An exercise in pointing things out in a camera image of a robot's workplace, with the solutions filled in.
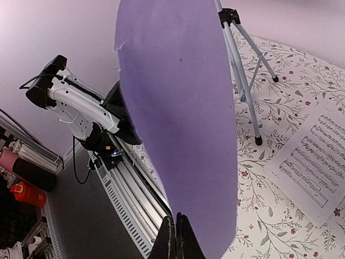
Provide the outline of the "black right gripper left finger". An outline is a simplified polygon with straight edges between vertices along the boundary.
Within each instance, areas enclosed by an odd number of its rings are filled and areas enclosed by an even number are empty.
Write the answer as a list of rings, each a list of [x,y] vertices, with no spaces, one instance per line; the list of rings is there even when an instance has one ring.
[[[175,247],[175,224],[170,216],[166,216],[152,247],[151,258],[174,259]]]

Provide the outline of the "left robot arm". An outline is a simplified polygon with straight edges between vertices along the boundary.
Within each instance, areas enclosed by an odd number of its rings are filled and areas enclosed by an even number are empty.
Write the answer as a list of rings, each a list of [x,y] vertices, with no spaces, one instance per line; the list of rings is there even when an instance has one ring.
[[[100,156],[118,155],[112,137],[130,145],[142,144],[131,122],[120,83],[102,98],[67,68],[67,58],[62,55],[54,57],[20,89],[26,91],[30,102],[52,111],[88,151]]]

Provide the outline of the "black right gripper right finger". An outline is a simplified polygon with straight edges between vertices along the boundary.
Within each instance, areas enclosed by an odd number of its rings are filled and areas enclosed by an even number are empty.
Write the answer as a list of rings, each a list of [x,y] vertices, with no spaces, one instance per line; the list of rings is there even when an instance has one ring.
[[[177,214],[175,240],[177,259],[205,259],[189,219],[182,213]]]

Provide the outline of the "light blue music stand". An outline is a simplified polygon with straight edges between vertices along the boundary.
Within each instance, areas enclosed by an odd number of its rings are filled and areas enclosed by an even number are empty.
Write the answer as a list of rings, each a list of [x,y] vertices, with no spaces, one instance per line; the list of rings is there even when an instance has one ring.
[[[252,86],[261,64],[263,64],[266,67],[268,73],[271,75],[275,83],[279,81],[279,78],[275,74],[271,66],[269,65],[263,53],[259,50],[255,42],[253,41],[251,36],[246,32],[246,30],[241,25],[237,10],[222,7],[222,4],[220,1],[215,1],[215,5],[216,5],[219,20],[220,20],[222,30],[223,30],[223,36],[224,36],[224,40],[226,44],[227,55],[230,60],[230,64],[231,64],[234,78],[236,81],[236,86],[234,87],[234,89],[238,91],[239,96],[240,96],[240,101],[242,103],[247,103],[249,114],[251,116],[253,130],[254,130],[254,140],[255,140],[256,145],[260,146],[263,144],[263,139],[260,133],[257,115],[254,108],[254,102],[251,95]],[[249,43],[250,47],[256,53],[257,58],[258,58],[257,65],[254,69],[254,75],[250,83],[247,81],[243,63],[242,63],[233,33],[231,31],[231,25],[233,25],[240,32],[240,34],[245,38],[245,40]]]

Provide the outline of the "purple sheet music page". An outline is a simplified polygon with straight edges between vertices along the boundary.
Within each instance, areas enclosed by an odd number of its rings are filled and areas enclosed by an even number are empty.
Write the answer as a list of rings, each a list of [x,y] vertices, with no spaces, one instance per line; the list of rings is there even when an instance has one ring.
[[[121,1],[115,44],[132,123],[174,214],[206,258],[236,235],[237,140],[230,64],[214,1]]]

